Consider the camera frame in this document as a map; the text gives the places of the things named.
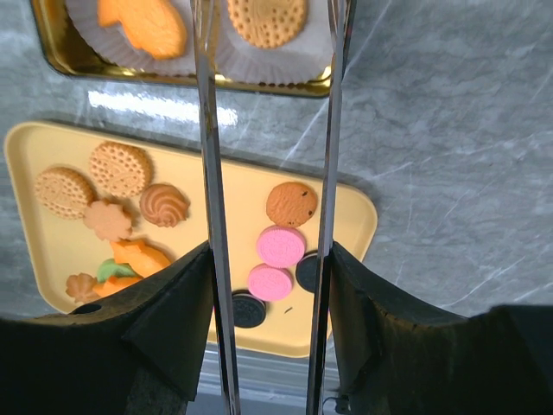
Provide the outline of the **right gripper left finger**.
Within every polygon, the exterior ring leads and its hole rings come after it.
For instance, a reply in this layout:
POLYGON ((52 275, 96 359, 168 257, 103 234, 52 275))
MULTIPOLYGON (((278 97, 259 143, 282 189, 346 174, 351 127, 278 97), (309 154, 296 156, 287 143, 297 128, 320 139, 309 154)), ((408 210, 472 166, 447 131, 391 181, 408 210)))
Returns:
POLYGON ((75 311, 1 321, 4 414, 183 414, 213 307, 212 253, 75 311))

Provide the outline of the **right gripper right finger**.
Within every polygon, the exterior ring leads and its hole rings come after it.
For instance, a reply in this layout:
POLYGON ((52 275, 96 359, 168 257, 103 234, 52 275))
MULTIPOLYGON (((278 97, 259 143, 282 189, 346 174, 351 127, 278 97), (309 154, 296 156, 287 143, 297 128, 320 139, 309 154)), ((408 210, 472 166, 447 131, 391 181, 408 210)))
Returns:
POLYGON ((463 317, 332 249, 330 314, 340 391, 354 414, 549 414, 552 308, 463 317))

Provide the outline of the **orange fish cookie top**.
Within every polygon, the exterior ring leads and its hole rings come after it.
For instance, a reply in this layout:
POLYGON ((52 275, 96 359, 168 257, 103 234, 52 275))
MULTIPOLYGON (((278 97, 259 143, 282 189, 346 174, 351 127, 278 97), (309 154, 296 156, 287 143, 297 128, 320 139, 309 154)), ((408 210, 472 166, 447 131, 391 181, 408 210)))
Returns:
POLYGON ((104 28, 119 23, 131 46, 154 59, 174 59, 186 51, 188 32, 170 1, 97 1, 97 16, 104 28))

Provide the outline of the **dark green cookie tin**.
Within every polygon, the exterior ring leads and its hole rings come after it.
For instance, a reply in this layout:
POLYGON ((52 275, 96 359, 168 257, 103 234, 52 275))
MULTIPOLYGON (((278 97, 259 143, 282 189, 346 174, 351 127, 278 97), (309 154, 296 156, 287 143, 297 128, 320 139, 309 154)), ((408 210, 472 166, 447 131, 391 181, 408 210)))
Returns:
MULTIPOLYGON (((194 86, 194 46, 185 54, 156 60, 134 48, 116 23, 98 24, 94 1, 34 1, 35 24, 48 63, 58 72, 107 80, 194 86)), ((279 48, 249 44, 232 26, 227 4, 220 4, 215 47, 216 84, 243 92, 321 98, 330 90, 333 54, 327 2, 311 1, 301 33, 279 48)))

